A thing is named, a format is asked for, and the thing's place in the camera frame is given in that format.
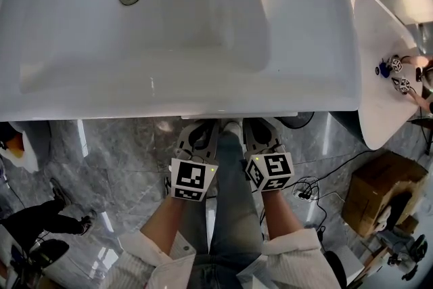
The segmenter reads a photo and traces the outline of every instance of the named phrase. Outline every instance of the white sleeve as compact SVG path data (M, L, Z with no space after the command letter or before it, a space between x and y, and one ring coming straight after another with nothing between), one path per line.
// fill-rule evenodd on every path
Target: white sleeve
M263 244L268 256L267 269L280 287L339 289L331 267L322 255L314 229L303 229Z
M171 257L141 232L119 237L124 252L99 289L186 288L195 250L178 233Z

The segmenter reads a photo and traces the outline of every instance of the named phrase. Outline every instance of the wall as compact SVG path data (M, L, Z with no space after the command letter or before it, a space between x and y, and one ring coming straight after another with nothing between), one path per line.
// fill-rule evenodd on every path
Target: wall
M404 24L433 21L433 0L381 0Z

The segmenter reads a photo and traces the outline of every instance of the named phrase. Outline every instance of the white shirt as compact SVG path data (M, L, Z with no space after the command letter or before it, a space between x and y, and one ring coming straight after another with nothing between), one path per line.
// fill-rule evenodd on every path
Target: white shirt
M187 287L196 252L180 233L170 256L139 231L125 234L119 240L124 252L109 270L100 289ZM262 255L237 278L243 288L339 289L334 272L320 249L314 229L275 238L264 242Z
M2 225L0 225L0 261L5 264L6 267L10 267L11 263L11 250L12 245L18 246L14 238L9 234L8 230ZM6 280L0 277L0 288L6 287Z

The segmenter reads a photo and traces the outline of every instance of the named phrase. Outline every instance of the forearm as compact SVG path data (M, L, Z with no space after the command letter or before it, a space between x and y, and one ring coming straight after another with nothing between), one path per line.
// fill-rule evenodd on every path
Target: forearm
M0 260L0 277L3 277L5 280L7 279L7 267Z
M418 55L415 57L404 57L401 62L403 64L410 64L417 68L425 68L429 62L429 58L424 57L422 55Z
M262 192L270 239L304 229L279 190Z
M424 111L431 113L430 102L420 97L414 90L409 91L409 95L415 100L415 103L420 106Z
M181 224L185 200L168 196L140 232L169 255Z

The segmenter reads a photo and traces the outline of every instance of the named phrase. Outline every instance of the white sink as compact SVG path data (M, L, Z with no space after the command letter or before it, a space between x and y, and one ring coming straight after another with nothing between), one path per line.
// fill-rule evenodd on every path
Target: white sink
M355 110L349 0L3 0L0 119Z
M394 89L390 79L376 68L394 54L417 55L411 33L379 0L352 0L361 55L362 97L356 112L333 115L372 150L381 148L417 111L409 95ZM412 88L421 95L422 83L416 81L415 68L403 64Z

